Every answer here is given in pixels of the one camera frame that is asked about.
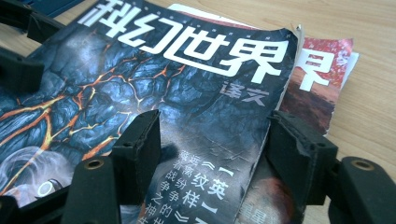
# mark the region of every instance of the magazine cover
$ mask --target magazine cover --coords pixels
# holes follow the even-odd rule
[[[80,161],[159,109],[161,162],[141,209],[121,208],[124,222],[232,223],[296,48],[287,29],[99,1],[30,56],[46,67],[40,91],[0,89],[0,194],[24,206],[67,186]]]
[[[352,39],[306,37],[279,110],[298,116],[326,134],[346,80],[352,47]]]

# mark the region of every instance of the book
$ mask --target book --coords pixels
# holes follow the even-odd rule
[[[29,56],[46,67],[40,91],[0,89],[0,194],[23,206],[67,186],[80,161],[107,155],[135,116],[159,109],[161,162],[145,203],[123,206],[123,219],[234,222],[297,41],[287,29],[99,1]]]

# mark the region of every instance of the cover illustration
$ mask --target cover illustration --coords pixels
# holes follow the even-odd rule
[[[0,89],[0,194],[23,206],[67,186],[80,161],[159,109],[161,162],[142,209],[122,207],[124,222],[232,223],[296,46],[286,29],[99,1],[30,56],[46,67],[40,91]]]

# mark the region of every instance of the wooden table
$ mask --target wooden table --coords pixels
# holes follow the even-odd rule
[[[150,2],[162,7],[175,3],[172,0]],[[266,30],[291,29],[302,24],[309,37],[353,37],[354,50],[361,56],[342,90],[328,138],[339,146],[339,159],[366,158],[380,164],[396,180],[396,1],[177,2]],[[84,1],[57,20],[67,24],[92,3],[94,0]],[[28,55],[39,45],[17,30],[0,25],[0,46]],[[304,223],[329,223],[327,206],[308,207]]]

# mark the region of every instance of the magazine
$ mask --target magazine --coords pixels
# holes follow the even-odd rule
[[[0,194],[24,206],[69,185],[80,161],[107,155],[134,117],[159,109],[161,162],[141,209],[121,208],[124,222],[233,223],[297,41],[287,29],[99,1],[29,56],[45,65],[40,91],[0,89]]]
[[[352,39],[306,37],[279,110],[327,134],[335,104],[350,73],[348,65],[353,67],[356,63],[349,60],[352,47]]]

